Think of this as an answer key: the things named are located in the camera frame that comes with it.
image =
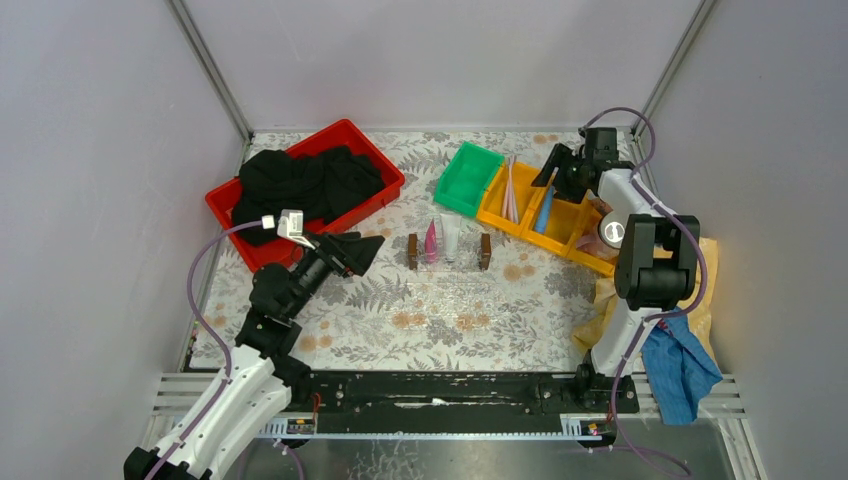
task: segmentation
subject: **yellow cloth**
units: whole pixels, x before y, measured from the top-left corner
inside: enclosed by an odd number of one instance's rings
[[[692,313],[689,314],[689,330],[698,338],[704,350],[715,361],[715,354],[710,345],[710,327],[712,326],[712,315],[710,313],[710,304],[713,301],[713,290],[715,290],[715,277],[718,273],[718,242],[711,238],[701,238],[698,242],[701,246],[701,251],[704,252],[704,258],[707,261],[707,291],[704,293],[704,300],[698,305]],[[657,257],[670,257],[671,253],[666,252],[661,248],[655,250]],[[701,285],[700,267],[695,278],[695,291],[698,291]],[[693,294],[689,299],[683,300],[677,305],[680,308],[686,308],[692,304],[695,299]],[[612,278],[601,278],[595,283],[595,310],[598,316],[593,318],[589,323],[580,325],[574,328],[571,332],[571,339],[574,344],[580,349],[584,355],[586,351],[592,348],[601,339],[607,325],[609,324],[612,312],[615,310],[618,296],[615,294],[615,285]]]

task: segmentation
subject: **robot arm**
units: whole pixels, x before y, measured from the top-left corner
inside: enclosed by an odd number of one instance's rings
[[[230,374],[222,368],[153,449],[133,450],[125,480],[221,479],[263,425],[308,398],[310,369],[289,356],[301,331],[292,320],[332,273],[363,275],[385,239],[355,232],[303,236],[290,228],[296,221],[284,220],[279,232],[307,247],[303,258],[293,270],[268,264],[254,274],[251,308],[230,349]]]
[[[692,294],[697,256],[682,232],[658,213],[656,207],[664,207],[662,202],[640,193],[649,190],[639,175],[632,175],[632,165],[618,160],[616,129],[590,128],[581,135],[585,144],[575,152],[562,144],[554,147],[533,184],[546,185],[558,169],[552,183],[556,198],[580,203],[587,191],[592,191],[612,207],[599,223],[598,234],[608,245],[620,249],[615,271],[620,298],[604,335],[587,354],[580,366],[583,371],[578,370],[586,379],[581,394],[588,403],[595,401],[589,391],[598,393],[600,399],[609,398],[600,393],[607,393],[628,348],[635,341],[633,351],[639,352],[659,321],[645,322],[645,318],[674,309]],[[664,209],[697,239],[700,226],[695,217]],[[670,251],[671,258],[655,258],[655,246]],[[634,357],[627,359],[623,376],[632,372]]]

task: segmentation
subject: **red plastic tray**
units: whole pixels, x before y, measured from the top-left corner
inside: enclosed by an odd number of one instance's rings
[[[310,232],[341,233],[347,231],[400,195],[400,187],[405,181],[403,174],[348,119],[339,120],[286,151],[292,157],[297,158],[302,155],[316,155],[329,148],[342,145],[350,147],[354,155],[368,155],[371,163],[380,170],[386,188],[329,225],[321,219],[306,222],[305,227]],[[206,194],[206,203],[209,204],[212,213],[215,214],[215,217],[225,229],[233,226],[231,213],[233,207],[241,198],[241,191],[241,181],[234,178]],[[230,235],[230,240],[236,246],[236,250],[239,251],[241,258],[244,259],[251,272],[255,272],[266,263],[278,262],[288,267],[298,260],[298,255],[295,252],[298,246],[283,238],[266,243],[261,247],[250,245],[237,234]]]

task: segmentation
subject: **black cloth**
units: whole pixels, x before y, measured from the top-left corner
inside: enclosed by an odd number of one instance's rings
[[[303,210],[304,221],[325,224],[353,210],[386,187],[366,155],[347,146],[297,159],[282,150],[262,150],[239,170],[243,192],[233,207],[233,224],[280,216],[284,209]],[[261,227],[238,233],[253,246],[275,240],[275,230]]]

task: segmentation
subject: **wooden block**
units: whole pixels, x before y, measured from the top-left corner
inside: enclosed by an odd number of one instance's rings
[[[480,268],[489,269],[489,261],[492,259],[492,239],[488,233],[480,235]]]
[[[418,269],[418,235],[409,234],[409,243],[406,246],[406,259],[410,270]]]

